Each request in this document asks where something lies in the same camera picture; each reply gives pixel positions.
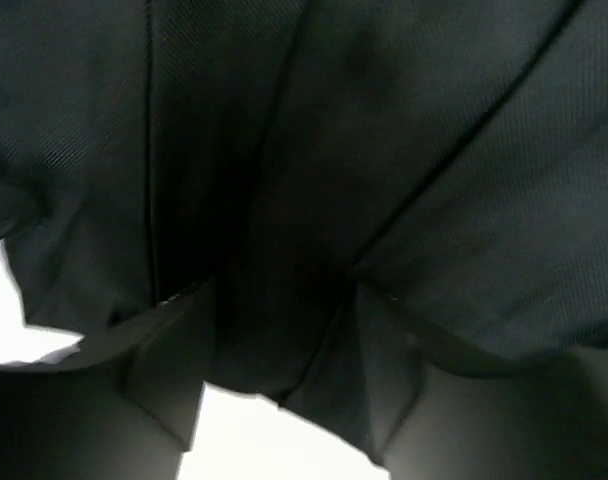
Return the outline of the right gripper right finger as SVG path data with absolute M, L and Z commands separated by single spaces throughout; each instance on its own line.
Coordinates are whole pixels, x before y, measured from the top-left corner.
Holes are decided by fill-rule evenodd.
M 368 285 L 352 315 L 364 450 L 394 479 L 608 479 L 608 348 L 524 365 L 419 323 Z

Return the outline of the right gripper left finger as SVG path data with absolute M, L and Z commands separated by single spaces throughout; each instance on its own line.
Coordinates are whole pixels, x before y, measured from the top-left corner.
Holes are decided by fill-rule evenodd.
M 214 344 L 196 285 L 56 363 L 0 366 L 0 480 L 173 479 Z

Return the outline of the black pleated skirt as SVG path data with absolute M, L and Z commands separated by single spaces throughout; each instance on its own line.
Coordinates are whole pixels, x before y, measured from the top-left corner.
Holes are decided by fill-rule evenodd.
M 0 239 L 92 335 L 214 279 L 213 383 L 367 444 L 349 333 L 608 345 L 608 1 L 0 1 Z

